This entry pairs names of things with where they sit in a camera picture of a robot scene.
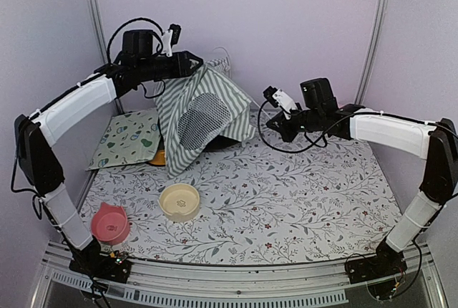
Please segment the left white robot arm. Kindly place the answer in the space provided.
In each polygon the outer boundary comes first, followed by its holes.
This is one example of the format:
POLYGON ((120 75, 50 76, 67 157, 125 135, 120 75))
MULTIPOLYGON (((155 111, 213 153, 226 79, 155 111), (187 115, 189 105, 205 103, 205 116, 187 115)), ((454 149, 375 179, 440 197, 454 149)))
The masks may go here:
POLYGON ((37 217, 47 216, 79 264, 91 275, 107 267, 100 244, 77 213, 64 184, 64 171, 53 151, 61 136, 104 105, 135 90, 143 82, 189 77, 203 59, 189 51, 174 52, 180 33, 140 29, 125 32, 115 59, 96 69, 30 116, 14 121, 14 169, 21 169, 33 194, 37 217))

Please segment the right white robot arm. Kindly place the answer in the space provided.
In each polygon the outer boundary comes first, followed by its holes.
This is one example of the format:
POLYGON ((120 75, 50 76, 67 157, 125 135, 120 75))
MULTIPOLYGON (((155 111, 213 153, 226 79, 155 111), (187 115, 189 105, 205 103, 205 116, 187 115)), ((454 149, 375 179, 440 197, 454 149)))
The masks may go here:
POLYGON ((302 108, 283 90, 268 87, 265 102, 279 108, 267 127, 290 143, 297 134, 318 133, 318 142, 329 137, 384 145, 425 160, 419 192, 370 261, 375 276, 386 276, 398 263, 401 253, 421 231, 428 228, 443 207, 457 197, 457 134, 454 123, 416 120, 375 111, 362 105, 338 106, 331 84, 326 78, 301 83, 306 104, 302 108))

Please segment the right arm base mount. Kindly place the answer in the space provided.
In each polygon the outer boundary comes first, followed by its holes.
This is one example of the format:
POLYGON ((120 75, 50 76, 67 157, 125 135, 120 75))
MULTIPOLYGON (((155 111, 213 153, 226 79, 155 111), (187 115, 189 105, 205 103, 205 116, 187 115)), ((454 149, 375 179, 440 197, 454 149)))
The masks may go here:
POLYGON ((365 256, 354 253, 345 260, 344 270, 350 283, 357 284, 395 274, 403 274, 407 270, 407 265, 403 254, 388 259, 376 254, 365 256))

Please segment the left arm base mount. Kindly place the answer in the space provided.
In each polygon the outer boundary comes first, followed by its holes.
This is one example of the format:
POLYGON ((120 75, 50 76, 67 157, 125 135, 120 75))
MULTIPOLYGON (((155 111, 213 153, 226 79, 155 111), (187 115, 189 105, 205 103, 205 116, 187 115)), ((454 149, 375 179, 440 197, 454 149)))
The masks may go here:
POLYGON ((72 260, 69 269, 88 276, 90 279, 104 279, 126 284, 130 277, 132 262, 129 260, 118 261, 117 258, 84 253, 79 250, 72 251, 72 260))

